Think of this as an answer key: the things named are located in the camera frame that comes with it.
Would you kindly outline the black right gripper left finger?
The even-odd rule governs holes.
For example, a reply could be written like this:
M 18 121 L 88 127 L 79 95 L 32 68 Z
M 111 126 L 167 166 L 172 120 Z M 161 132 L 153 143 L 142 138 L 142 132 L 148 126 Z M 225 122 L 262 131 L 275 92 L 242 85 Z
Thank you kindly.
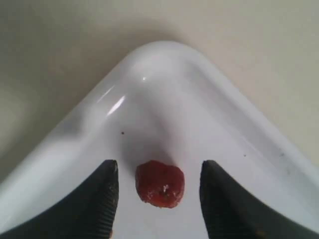
M 118 165 L 105 160 L 76 189 L 2 239 L 109 239 L 119 199 Z

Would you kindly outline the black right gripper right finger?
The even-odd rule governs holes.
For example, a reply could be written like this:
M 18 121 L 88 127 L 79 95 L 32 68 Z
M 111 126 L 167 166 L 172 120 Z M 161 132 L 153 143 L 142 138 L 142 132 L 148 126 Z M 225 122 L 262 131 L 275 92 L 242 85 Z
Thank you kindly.
M 202 163 L 199 198 L 210 239 L 319 237 L 261 202 L 213 160 Z

